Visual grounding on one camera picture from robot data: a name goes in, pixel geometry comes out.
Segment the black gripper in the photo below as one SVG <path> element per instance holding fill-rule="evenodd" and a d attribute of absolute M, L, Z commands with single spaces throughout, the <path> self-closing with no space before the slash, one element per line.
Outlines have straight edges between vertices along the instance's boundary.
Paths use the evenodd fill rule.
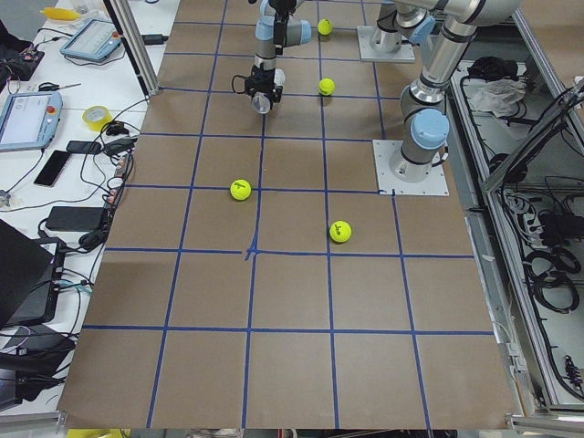
<path fill-rule="evenodd" d="M 263 93 L 271 103 L 279 103 L 286 75 L 281 68 L 264 70 L 258 66 L 252 66 L 251 73 L 245 78 L 245 94 L 254 97 Z"/>

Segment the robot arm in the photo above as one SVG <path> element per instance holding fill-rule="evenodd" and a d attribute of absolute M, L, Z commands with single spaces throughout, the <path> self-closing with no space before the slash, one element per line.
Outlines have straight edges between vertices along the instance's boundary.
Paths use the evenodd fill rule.
<path fill-rule="evenodd" d="M 282 97 L 286 76 L 277 58 L 289 47 L 311 41 L 314 28 L 295 18 L 300 1 L 263 1 L 255 25 L 255 60 L 243 77 L 240 91 L 251 99 L 252 107 L 267 114 Z M 357 27 L 360 58 L 370 62 L 412 63 L 413 48 L 432 33 L 435 20 L 431 12 L 406 5 L 403 1 L 383 1 L 377 19 L 369 26 Z"/>
<path fill-rule="evenodd" d="M 395 176 L 419 183 L 431 172 L 434 155 L 444 146 L 450 130 L 445 115 L 445 91 L 478 28 L 493 26 L 510 17 L 518 1 L 384 1 L 378 29 L 399 34 L 420 45 L 433 29 L 432 13 L 446 19 L 435 39 L 420 76 L 401 94 L 404 139 L 391 156 Z"/>

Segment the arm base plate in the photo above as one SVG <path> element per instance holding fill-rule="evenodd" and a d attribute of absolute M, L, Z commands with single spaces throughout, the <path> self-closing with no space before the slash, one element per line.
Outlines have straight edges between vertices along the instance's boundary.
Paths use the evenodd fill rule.
<path fill-rule="evenodd" d="M 360 59 L 369 62 L 415 62 L 412 44 L 398 32 L 386 32 L 376 26 L 358 26 Z"/>
<path fill-rule="evenodd" d="M 374 140 L 372 147 L 379 194 L 449 195 L 438 151 L 430 163 L 419 165 L 403 158 L 402 141 Z"/>

